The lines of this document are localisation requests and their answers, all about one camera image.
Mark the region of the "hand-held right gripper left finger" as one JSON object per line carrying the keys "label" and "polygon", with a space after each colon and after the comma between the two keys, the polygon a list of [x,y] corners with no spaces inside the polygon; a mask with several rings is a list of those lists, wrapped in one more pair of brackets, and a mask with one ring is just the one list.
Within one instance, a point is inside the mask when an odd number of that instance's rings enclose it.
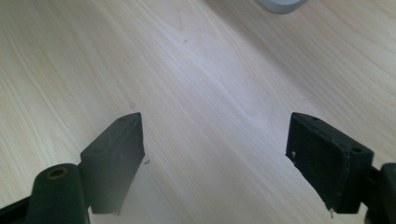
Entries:
{"label": "hand-held right gripper left finger", "polygon": [[94,214],[118,215],[145,157],[140,113],[116,119],[81,153],[85,203]]}

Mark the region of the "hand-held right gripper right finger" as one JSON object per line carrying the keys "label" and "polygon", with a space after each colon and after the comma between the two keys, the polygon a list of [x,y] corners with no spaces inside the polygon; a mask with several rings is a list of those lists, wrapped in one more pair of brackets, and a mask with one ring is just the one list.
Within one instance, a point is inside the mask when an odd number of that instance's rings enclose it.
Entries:
{"label": "hand-held right gripper right finger", "polygon": [[316,117],[294,112],[286,156],[329,210],[355,214],[374,152]]}

